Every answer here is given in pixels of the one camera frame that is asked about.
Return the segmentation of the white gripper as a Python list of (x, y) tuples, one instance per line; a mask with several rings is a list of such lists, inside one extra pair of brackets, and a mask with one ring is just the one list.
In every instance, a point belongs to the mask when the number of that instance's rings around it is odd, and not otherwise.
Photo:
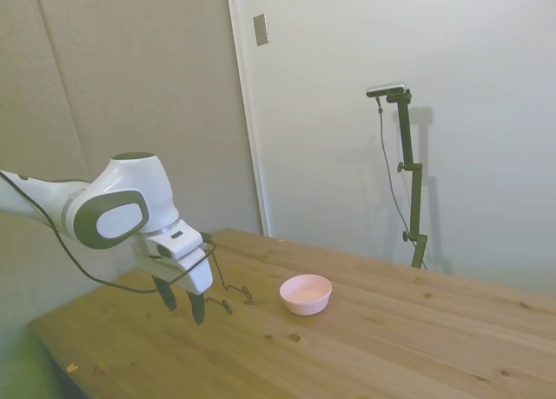
[(194, 321), (201, 325), (205, 319), (204, 294), (213, 283), (209, 260), (202, 249), (202, 235), (183, 220), (152, 233), (137, 233), (132, 249), (137, 265), (148, 271), (156, 291), (165, 306), (173, 311), (177, 300), (169, 284), (177, 280), (179, 287), (187, 290)]

